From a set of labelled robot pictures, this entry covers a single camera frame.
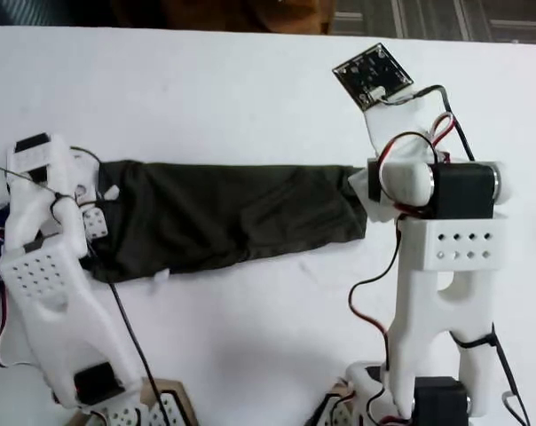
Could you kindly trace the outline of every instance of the black wire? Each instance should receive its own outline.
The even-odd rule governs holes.
[[[390,270],[392,269],[392,266],[394,266],[394,263],[396,262],[396,258],[398,257],[398,252],[400,250],[400,242],[402,241],[402,234],[401,234],[400,230],[398,229],[398,221],[402,217],[403,217],[403,215],[398,217],[398,219],[396,221],[396,224],[395,224],[395,226],[396,226],[396,247],[394,248],[394,253],[392,254],[392,259],[390,260],[390,263],[388,264],[386,269],[384,271],[382,271],[380,274],[378,274],[375,277],[373,277],[373,278],[369,278],[367,280],[359,281],[357,284],[355,284],[353,287],[351,287],[351,290],[349,290],[349,297],[348,297],[349,308],[351,309],[351,311],[357,317],[361,318],[362,320],[364,320],[364,321],[372,324],[376,328],[378,328],[379,331],[381,332],[382,339],[384,340],[384,351],[386,352],[386,359],[385,359],[385,365],[384,365],[386,371],[390,370],[390,347],[389,347],[388,333],[387,333],[386,329],[384,328],[384,326],[380,322],[378,322],[376,319],[374,319],[372,317],[369,317],[369,316],[359,312],[357,310],[357,308],[355,308],[355,306],[353,305],[352,299],[353,299],[353,296],[355,294],[355,290],[359,286],[363,286],[365,284],[370,284],[372,282],[376,282],[378,280],[381,280],[382,278],[384,278],[384,276],[386,276],[386,274],[388,274],[390,272]]]
[[[495,332],[495,326],[493,324],[491,333],[488,335],[485,335],[477,340],[474,340],[473,342],[461,342],[453,333],[450,333],[453,340],[457,343],[458,346],[460,346],[463,349],[473,349],[478,346],[489,344],[490,346],[495,347],[497,351],[497,356],[499,357],[499,361],[501,362],[501,366],[503,369],[503,372],[505,373],[505,376],[507,376],[508,381],[508,387],[510,388],[510,391],[506,391],[502,394],[502,403],[507,408],[507,411],[511,413],[513,417],[522,425],[522,426],[531,426],[531,421],[528,418],[528,413],[526,412],[526,407],[524,406],[523,399],[520,396],[520,392],[518,391],[518,386],[516,386],[515,377],[513,375],[512,370],[510,369],[510,365],[507,361],[507,355],[505,354],[505,351],[501,345],[501,341],[499,340],[499,337],[497,336],[497,333]],[[523,411],[524,420],[518,415],[518,413],[510,406],[508,403],[508,399],[511,397],[516,397],[518,399],[518,404],[521,407],[521,410]]]
[[[365,411],[367,411],[367,417],[369,418],[369,420],[374,424],[374,426],[381,426],[379,422],[377,422],[373,415],[371,414],[371,405],[373,405],[373,402],[375,400],[377,400],[378,398],[380,398],[383,393],[384,393],[385,389],[384,389],[384,386],[377,392],[375,393],[371,398],[368,399],[367,401],[367,407],[365,408]]]
[[[22,178],[22,179],[28,180],[28,181],[31,182],[32,184],[37,185],[37,186],[39,186],[40,188],[46,189],[47,191],[51,191],[52,193],[55,193],[55,194],[58,193],[58,192],[55,191],[54,189],[51,189],[49,186],[47,186],[47,185],[42,185],[42,184],[40,184],[39,182],[36,182],[35,180],[33,180],[32,178],[27,177],[26,175],[21,175],[20,173],[16,173],[15,171],[11,171],[11,170],[5,169],[4,167],[1,167],[1,166],[0,166],[0,170],[3,171],[4,173],[8,173],[8,174],[13,175],[13,176],[16,176],[16,177],[18,177],[18,178]]]
[[[434,84],[433,86],[426,87],[424,89],[421,89],[420,91],[417,91],[412,96],[409,96],[408,98],[400,99],[399,101],[388,101],[384,99],[385,105],[391,105],[391,106],[397,106],[397,105],[403,105],[406,102],[410,102],[413,99],[422,98],[428,94],[430,94],[433,91],[438,91],[440,95],[442,96],[442,102],[444,103],[444,108],[446,112],[453,114],[452,106],[449,103],[449,97],[447,96],[447,90],[444,86],[441,84]],[[471,147],[469,146],[469,142],[465,136],[465,133],[463,132],[463,128],[460,125],[459,120],[457,117],[455,117],[455,114],[453,115],[453,118],[455,120],[455,130],[457,131],[457,134],[459,135],[461,139],[461,144],[463,145],[463,149],[465,150],[465,154],[469,158],[471,162],[475,161],[475,156],[473,155],[473,152],[471,151]]]
[[[100,262],[100,258],[97,255],[97,253],[92,249],[92,246],[89,244],[89,247],[91,249],[91,253],[93,257],[98,259]],[[168,413],[165,409],[165,406],[163,405],[162,398],[160,397],[160,392],[158,391],[158,387],[155,384],[154,375],[152,375],[152,371],[150,370],[150,366],[147,363],[146,355],[144,354],[144,351],[142,351],[142,347],[140,346],[140,343],[138,339],[136,338],[136,334],[134,333],[134,330],[132,329],[132,325],[130,324],[130,320],[128,319],[128,315],[126,314],[126,310],[124,309],[124,306],[122,305],[122,300],[120,298],[120,295],[118,295],[118,291],[116,290],[116,286],[114,285],[114,282],[110,280],[110,277],[106,273],[105,269],[103,267],[100,268],[101,271],[105,274],[106,282],[108,286],[110,287],[110,290],[112,291],[112,294],[114,296],[114,300],[116,301],[116,304],[118,305],[118,309],[120,311],[120,314],[122,316],[122,320],[124,321],[124,325],[128,329],[128,334],[130,335],[131,341],[134,343],[134,346],[136,347],[136,351],[138,352],[138,355],[140,359],[142,360],[142,364],[144,364],[144,369],[147,374],[147,380],[150,382],[150,386],[152,387],[152,391],[154,392],[155,398],[157,400],[158,405],[160,406],[160,411],[162,411],[163,414],[163,420],[165,421],[166,426],[171,426],[171,423],[169,422]]]
[[[497,336],[497,334],[494,331],[494,326],[493,326],[493,334],[494,334],[494,344],[495,344],[495,347],[497,349],[497,356],[499,357],[499,361],[501,362],[502,369],[505,372],[505,376],[507,376],[508,386],[510,387],[510,391],[511,391],[512,395],[515,396],[516,399],[518,399],[518,404],[520,405],[520,408],[523,411],[523,416],[524,416],[526,422],[523,422],[523,420],[520,418],[520,416],[508,404],[508,398],[510,398],[510,397],[505,397],[507,395],[507,392],[505,392],[503,394],[503,398],[502,398],[503,405],[505,406],[505,408],[507,408],[508,412],[511,413],[513,415],[513,417],[515,417],[515,419],[520,424],[522,424],[523,426],[531,426],[531,421],[530,421],[530,419],[528,417],[526,407],[524,406],[523,399],[521,398],[520,392],[518,391],[518,386],[516,386],[515,377],[513,375],[512,370],[510,369],[510,365],[508,364],[507,355],[505,354],[505,350],[503,349],[503,347],[501,345],[501,341],[499,340],[499,337]]]
[[[517,422],[519,422],[521,425],[523,426],[530,426],[530,421],[527,423],[523,420],[523,418],[518,415],[518,413],[513,409],[512,406],[510,406],[510,404],[508,403],[508,399],[510,397],[514,397],[515,394],[512,393],[512,392],[505,392],[502,394],[502,404],[505,406],[505,408],[507,408],[507,411],[510,413],[510,415],[512,415]],[[525,408],[524,408],[524,404],[522,403],[522,401],[519,399],[519,403],[520,403],[520,407],[521,409],[523,410],[524,412],[524,416],[525,418],[528,420],[528,417],[526,417],[526,412],[525,412]]]
[[[334,404],[333,406],[331,407],[331,411],[329,411],[329,424],[331,426],[334,426],[334,419],[335,419],[335,410],[337,409],[337,407],[339,406],[339,404],[345,402],[345,401],[348,401],[350,399],[353,399],[355,398],[355,391],[351,392],[349,395],[346,395],[342,398],[339,398]]]
[[[89,151],[87,148],[81,148],[80,146],[70,146],[69,148],[71,148],[73,151],[81,151],[82,153],[88,154],[92,158],[94,158],[99,164],[102,163],[99,157],[92,151]]]

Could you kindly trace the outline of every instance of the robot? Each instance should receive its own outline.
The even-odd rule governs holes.
[[[384,59],[381,51],[377,55]],[[404,82],[411,83],[407,77]],[[449,103],[429,132],[403,131],[384,139],[382,126],[380,137],[373,133],[373,114],[382,111],[381,122],[388,115],[389,122],[406,123],[406,106],[440,87],[395,100],[383,87],[365,95],[366,107],[374,106],[366,113],[371,139],[390,142],[350,181],[369,217],[374,209],[382,221],[398,218],[398,294],[395,319],[388,332],[382,331],[386,362],[358,362],[347,369],[354,389],[353,425],[363,419],[376,426],[466,426],[470,416],[487,410],[493,347],[504,360],[491,304],[494,271],[504,261],[506,218],[494,206],[510,196],[506,168],[472,161],[465,143],[468,162],[452,162],[437,148],[449,131],[461,130]],[[394,149],[408,137],[414,148],[422,144],[420,149]],[[386,161],[394,154],[396,161]],[[161,398],[151,411],[140,403],[141,374],[127,341],[92,294],[80,265],[89,241],[107,233],[104,214],[92,201],[119,196],[119,188],[97,193],[96,168],[75,158],[57,136],[19,141],[8,153],[7,169],[11,213],[0,274],[54,397],[64,407],[102,414],[102,424],[171,423]],[[454,278],[438,291],[441,272],[454,272]],[[459,381],[416,377],[419,359],[445,331],[460,351]],[[508,378],[507,397],[518,396],[512,375]],[[130,423],[110,415],[127,412],[135,414]],[[525,411],[524,416],[521,424],[530,426]]]

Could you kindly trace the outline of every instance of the mounting hole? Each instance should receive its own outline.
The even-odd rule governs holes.
[[[84,185],[77,185],[75,188],[75,195],[77,197],[82,197],[87,193],[87,188],[84,187]]]

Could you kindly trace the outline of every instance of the wooden piece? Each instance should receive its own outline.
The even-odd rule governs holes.
[[[187,417],[189,419],[189,426],[199,426],[199,423],[197,422],[197,417],[195,416],[195,412],[191,405],[191,401],[189,400],[189,397],[187,396],[185,388],[181,382],[173,380],[155,379],[155,385],[158,387],[158,390],[160,390],[160,392],[175,391],[176,394],[179,396],[179,400],[181,402],[181,405],[183,406],[185,413],[187,414]],[[152,408],[152,406],[154,406],[156,402],[154,393],[152,392],[152,387],[150,386],[150,382],[148,382],[147,380],[144,380],[144,385],[140,393],[140,401],[143,404],[146,404],[150,409]],[[85,426],[89,419],[89,415],[77,411],[66,426]]]

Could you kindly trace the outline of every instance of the hole pattern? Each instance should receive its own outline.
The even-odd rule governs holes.
[[[469,233],[469,234],[466,234],[467,235],[467,238],[469,238],[469,241],[470,242],[475,242],[477,243],[477,241],[489,241],[493,238],[493,235],[491,233],[485,233],[485,234],[477,234],[477,233]],[[455,233],[453,235],[453,240],[454,241],[460,241],[461,240],[461,234],[460,233]],[[439,241],[447,241],[447,236],[444,234],[444,233],[439,233],[437,235],[437,239]],[[481,251],[475,251],[475,250],[470,250],[470,251],[467,251],[467,252],[460,252],[458,250],[456,251],[450,251],[450,252],[445,252],[445,251],[438,251],[436,253],[436,257],[438,260],[443,260],[443,259],[446,259],[448,256],[450,258],[452,258],[453,260],[457,260],[457,259],[461,259],[462,258],[462,255],[464,257],[466,257],[466,260],[467,259],[474,259],[477,255],[480,255],[482,258],[484,259],[488,259],[489,257],[491,257],[491,252],[488,251],[488,250],[485,250],[483,252]]]
[[[30,253],[23,263],[15,264],[7,271],[20,286],[26,297],[46,297],[54,294],[55,285],[65,287],[54,255],[34,255]]]

